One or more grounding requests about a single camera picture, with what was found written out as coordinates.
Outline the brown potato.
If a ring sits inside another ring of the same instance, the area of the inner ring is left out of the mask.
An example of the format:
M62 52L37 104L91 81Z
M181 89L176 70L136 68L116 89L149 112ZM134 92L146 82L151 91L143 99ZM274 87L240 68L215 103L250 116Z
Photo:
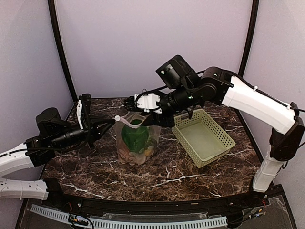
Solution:
M119 145L117 147L119 162L121 164L142 165L146 157L144 154L137 154L135 152L130 152L126 145Z

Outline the green pepper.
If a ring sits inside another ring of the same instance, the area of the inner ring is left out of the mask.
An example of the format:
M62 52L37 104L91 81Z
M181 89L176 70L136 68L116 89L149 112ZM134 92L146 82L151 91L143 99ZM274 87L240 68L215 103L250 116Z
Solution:
M125 125L122 128L121 137L130 152L139 154L146 146L149 138L149 129L142 125L136 129Z

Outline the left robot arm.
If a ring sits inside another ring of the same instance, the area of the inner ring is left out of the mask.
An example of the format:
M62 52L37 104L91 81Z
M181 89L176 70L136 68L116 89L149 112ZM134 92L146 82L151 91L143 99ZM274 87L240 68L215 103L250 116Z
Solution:
M93 146L113 125L113 119L88 119L86 124L66 121L38 121L40 134L0 155L0 197L49 200L57 208L67 204L54 178L34 181L11 180L5 176L26 168L39 167L55 158L56 152L73 151L85 144Z

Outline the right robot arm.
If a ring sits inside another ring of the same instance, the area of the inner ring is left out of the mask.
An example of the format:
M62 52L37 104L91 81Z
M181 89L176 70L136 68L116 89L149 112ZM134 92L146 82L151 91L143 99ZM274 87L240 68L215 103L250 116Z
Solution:
M209 67L198 76L194 69L166 64L157 69L165 85L173 91L157 102L163 116L186 110L206 102L239 110L270 127L270 139L264 160L253 178L252 189L243 203L253 207L268 190L273 179L297 153L305 127L295 103L285 103L260 91L237 74Z

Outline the clear zip top bag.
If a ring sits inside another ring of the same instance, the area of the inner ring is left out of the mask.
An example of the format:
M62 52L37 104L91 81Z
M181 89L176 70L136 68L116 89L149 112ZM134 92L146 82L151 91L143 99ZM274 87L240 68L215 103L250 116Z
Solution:
M142 165L157 150L161 127L143 126L145 116L128 112L114 117L118 162L121 165Z

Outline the orange yellow mango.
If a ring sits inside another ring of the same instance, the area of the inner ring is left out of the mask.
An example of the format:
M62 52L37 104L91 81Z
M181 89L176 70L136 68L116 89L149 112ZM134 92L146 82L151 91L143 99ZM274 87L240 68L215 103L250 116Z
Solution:
M154 152L155 152L154 148L147 148L147 149L144 151L144 155L145 155L146 157L150 157Z

